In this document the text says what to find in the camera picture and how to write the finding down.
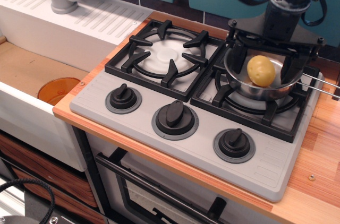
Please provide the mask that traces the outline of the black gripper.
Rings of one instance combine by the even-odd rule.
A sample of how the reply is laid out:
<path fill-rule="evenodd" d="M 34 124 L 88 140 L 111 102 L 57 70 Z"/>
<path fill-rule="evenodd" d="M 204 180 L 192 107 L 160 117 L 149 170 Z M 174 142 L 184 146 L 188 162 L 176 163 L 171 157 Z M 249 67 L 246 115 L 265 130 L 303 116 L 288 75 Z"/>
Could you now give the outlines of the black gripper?
<path fill-rule="evenodd" d="M 310 57 L 317 55 L 326 39 L 299 25 L 311 2 L 270 0 L 263 14 L 253 18 L 231 19 L 226 42 L 232 48 L 232 70 L 239 74 L 249 49 L 285 56 L 280 71 L 281 84 L 301 77 Z"/>

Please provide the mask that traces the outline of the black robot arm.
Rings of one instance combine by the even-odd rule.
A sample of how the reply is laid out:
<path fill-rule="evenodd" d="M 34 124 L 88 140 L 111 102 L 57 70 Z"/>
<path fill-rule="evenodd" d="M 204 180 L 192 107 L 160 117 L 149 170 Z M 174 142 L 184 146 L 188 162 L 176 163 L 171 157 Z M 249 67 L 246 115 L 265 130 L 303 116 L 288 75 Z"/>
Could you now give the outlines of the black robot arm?
<path fill-rule="evenodd" d="M 300 76 L 304 67 L 318 55 L 325 45 L 323 37 L 298 25 L 303 21 L 316 26 L 327 14 L 326 0 L 239 0 L 248 6 L 265 3 L 266 10 L 253 18 L 231 19 L 227 43 L 231 50 L 231 69 L 239 74 L 249 49 L 256 49 L 285 57 L 280 71 L 282 84 L 290 83 Z M 319 2 L 323 17 L 316 21 L 305 19 L 312 1 Z"/>

